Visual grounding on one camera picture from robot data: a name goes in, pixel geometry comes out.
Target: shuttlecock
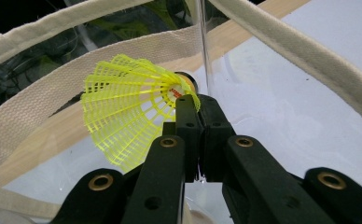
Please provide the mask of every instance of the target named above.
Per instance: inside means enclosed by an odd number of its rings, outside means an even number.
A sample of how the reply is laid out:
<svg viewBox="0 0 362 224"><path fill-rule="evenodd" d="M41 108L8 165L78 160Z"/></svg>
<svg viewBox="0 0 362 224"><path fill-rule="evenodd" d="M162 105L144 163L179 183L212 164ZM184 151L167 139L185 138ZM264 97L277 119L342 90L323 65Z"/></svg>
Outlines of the shuttlecock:
<svg viewBox="0 0 362 224"><path fill-rule="evenodd" d="M87 76L81 97L84 121L94 144L128 172L145 160L163 122L175 120L178 97L191 94L199 110L192 88L148 60L117 55L110 63L99 62Z"/></svg>

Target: yellow shuttlecock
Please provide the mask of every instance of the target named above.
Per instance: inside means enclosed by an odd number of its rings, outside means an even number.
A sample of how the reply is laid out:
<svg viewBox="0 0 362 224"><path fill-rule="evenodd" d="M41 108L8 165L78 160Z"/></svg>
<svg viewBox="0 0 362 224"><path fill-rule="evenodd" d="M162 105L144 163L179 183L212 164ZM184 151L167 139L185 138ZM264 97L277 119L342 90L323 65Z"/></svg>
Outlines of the yellow shuttlecock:
<svg viewBox="0 0 362 224"><path fill-rule="evenodd" d="M176 98L191 94L199 110L192 88L148 60L117 55L110 63L99 62L85 80L85 124L108 160L128 172L144 161L163 122L175 120Z"/></svg>

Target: wooden board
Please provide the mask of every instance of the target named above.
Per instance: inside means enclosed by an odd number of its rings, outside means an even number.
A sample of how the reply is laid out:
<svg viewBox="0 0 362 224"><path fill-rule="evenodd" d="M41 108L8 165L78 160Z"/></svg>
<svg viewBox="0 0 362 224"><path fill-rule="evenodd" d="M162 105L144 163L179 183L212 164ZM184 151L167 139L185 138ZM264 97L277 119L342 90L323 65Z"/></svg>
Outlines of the wooden board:
<svg viewBox="0 0 362 224"><path fill-rule="evenodd" d="M283 18L307 2L309 0L267 0L259 7L277 18ZM217 26L207 34L210 59L221 57L250 37L251 35L234 21L227 21ZM202 66L202 55L197 54L160 65L173 71L196 71ZM89 136L89 132L83 124L81 104L71 105L52 116L27 137L0 166L0 187L87 136Z"/></svg>

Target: plastic shuttlecock skirt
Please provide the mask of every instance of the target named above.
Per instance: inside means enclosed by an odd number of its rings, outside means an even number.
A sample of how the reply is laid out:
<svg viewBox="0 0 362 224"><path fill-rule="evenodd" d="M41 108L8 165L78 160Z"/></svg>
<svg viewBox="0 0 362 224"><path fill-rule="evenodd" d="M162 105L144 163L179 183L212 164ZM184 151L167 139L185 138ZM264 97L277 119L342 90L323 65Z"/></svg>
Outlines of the plastic shuttlecock skirt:
<svg viewBox="0 0 362 224"><path fill-rule="evenodd" d="M99 62L85 80L81 102L95 145L124 172L141 164L164 121L175 120L175 100L195 92L177 74L148 60L117 55Z"/></svg>

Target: white surface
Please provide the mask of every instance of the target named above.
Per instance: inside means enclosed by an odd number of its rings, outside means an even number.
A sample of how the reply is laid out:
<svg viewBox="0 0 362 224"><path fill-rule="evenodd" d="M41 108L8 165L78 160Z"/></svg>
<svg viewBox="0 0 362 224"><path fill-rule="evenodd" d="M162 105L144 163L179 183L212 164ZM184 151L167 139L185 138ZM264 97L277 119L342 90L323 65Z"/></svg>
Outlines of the white surface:
<svg viewBox="0 0 362 224"><path fill-rule="evenodd" d="M362 69L362 2L313 0L284 21ZM362 185L362 118L327 87L255 38L213 67L215 98L238 134L256 137L295 175L326 166ZM114 168L87 138L6 189L61 203L80 177L102 167ZM187 185L186 196L217 223L231 223L219 186L208 185Z"/></svg>

